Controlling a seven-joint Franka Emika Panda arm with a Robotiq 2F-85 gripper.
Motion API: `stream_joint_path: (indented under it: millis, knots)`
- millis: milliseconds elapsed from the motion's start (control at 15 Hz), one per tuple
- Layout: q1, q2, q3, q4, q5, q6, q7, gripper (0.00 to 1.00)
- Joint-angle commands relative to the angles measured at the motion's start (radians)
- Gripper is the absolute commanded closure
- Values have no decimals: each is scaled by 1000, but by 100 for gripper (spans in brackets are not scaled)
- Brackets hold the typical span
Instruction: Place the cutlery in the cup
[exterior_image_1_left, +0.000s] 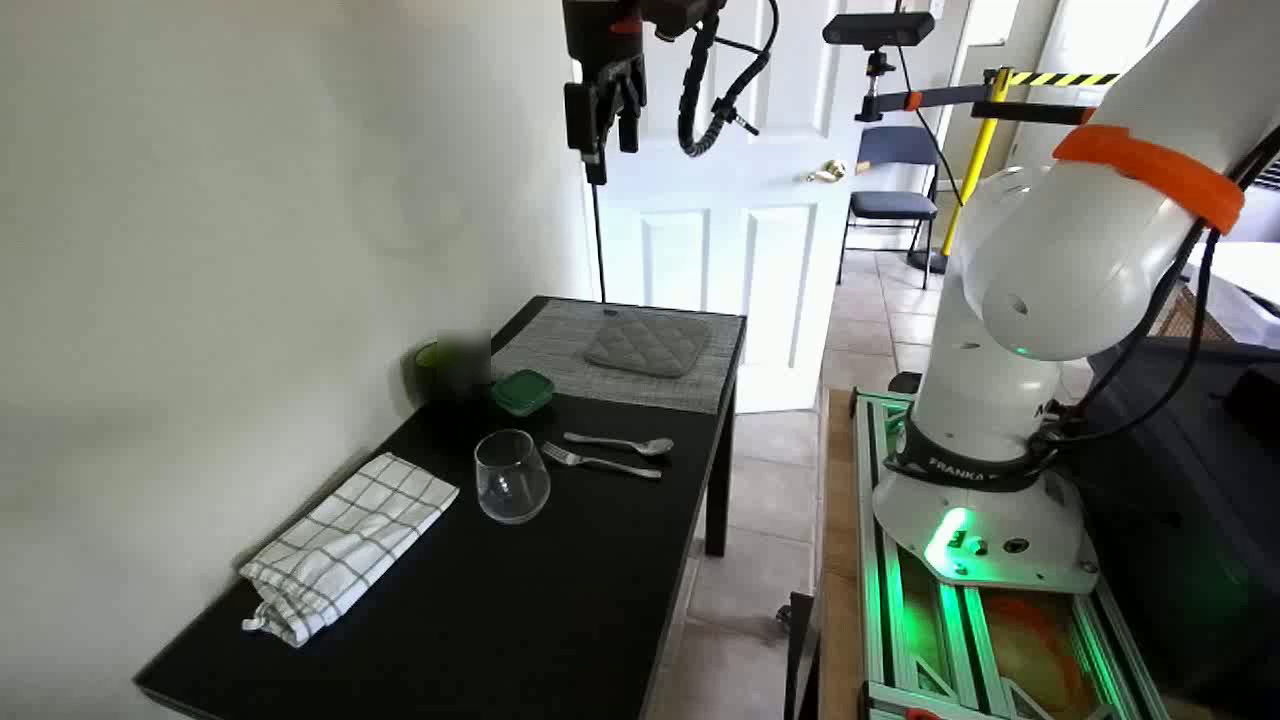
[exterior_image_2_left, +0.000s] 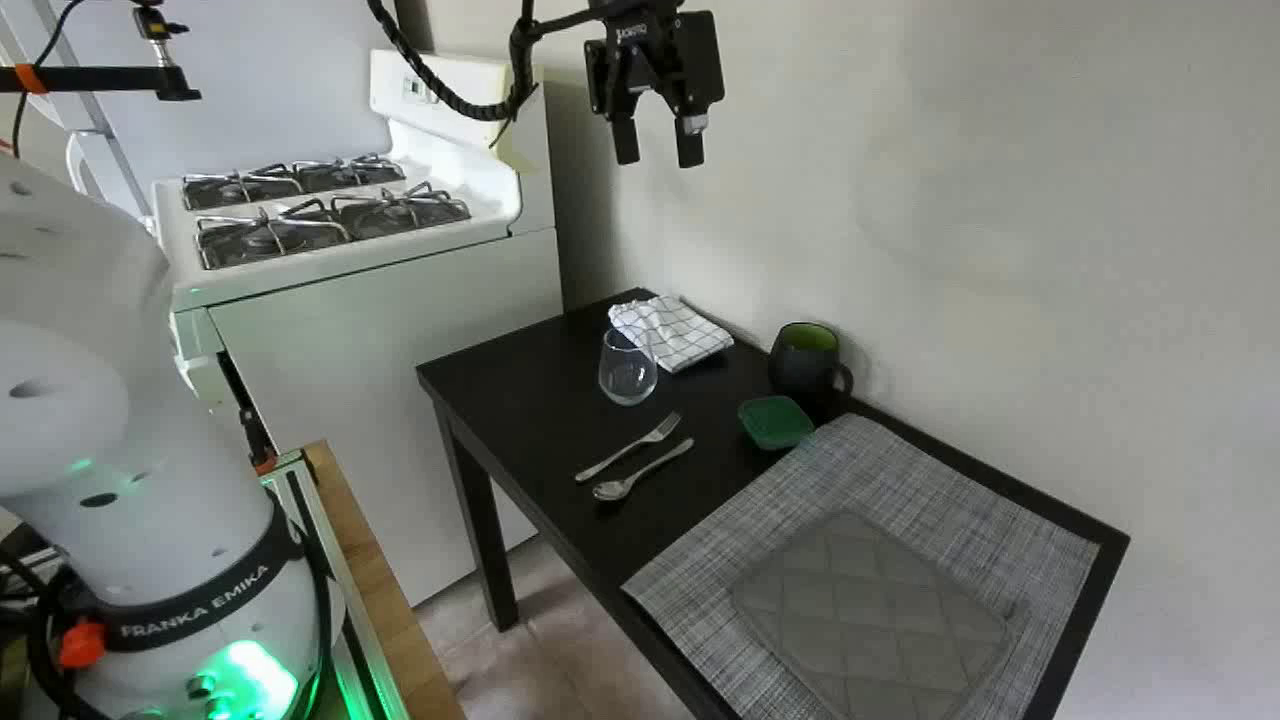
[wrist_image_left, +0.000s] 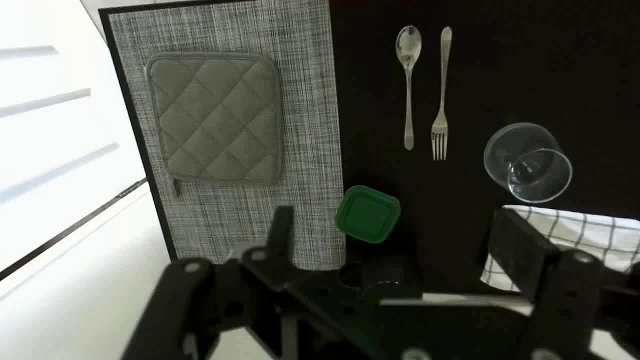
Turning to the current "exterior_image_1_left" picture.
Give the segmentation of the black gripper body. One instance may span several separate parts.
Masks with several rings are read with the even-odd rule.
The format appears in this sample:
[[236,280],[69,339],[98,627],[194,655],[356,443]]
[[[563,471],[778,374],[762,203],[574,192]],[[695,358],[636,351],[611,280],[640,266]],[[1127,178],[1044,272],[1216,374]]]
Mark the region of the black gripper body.
[[622,128],[622,147],[640,147],[646,47],[640,47],[640,0],[560,0],[570,54],[580,62],[580,78],[563,89],[570,145],[584,160],[594,184],[607,178],[607,128]]

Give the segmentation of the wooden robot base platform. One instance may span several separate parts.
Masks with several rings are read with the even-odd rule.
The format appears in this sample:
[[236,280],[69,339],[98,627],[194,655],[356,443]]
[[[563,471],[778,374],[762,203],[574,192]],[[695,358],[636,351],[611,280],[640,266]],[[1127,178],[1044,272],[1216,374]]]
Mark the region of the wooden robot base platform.
[[956,587],[899,553],[864,481],[889,410],[889,397],[832,386],[824,398],[817,720],[1216,720],[1158,689],[1110,587]]

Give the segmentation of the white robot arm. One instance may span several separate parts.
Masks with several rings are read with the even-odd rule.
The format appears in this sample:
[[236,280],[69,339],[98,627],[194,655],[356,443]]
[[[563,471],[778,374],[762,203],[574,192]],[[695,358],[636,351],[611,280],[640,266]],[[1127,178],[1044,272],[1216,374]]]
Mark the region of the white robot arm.
[[1243,208],[1280,122],[1280,0],[1202,0],[1042,170],[996,176],[959,225],[934,354],[873,491],[934,574],[1085,593],[1096,549],[1051,469],[1048,409],[1072,358],[1117,346],[1158,283]]

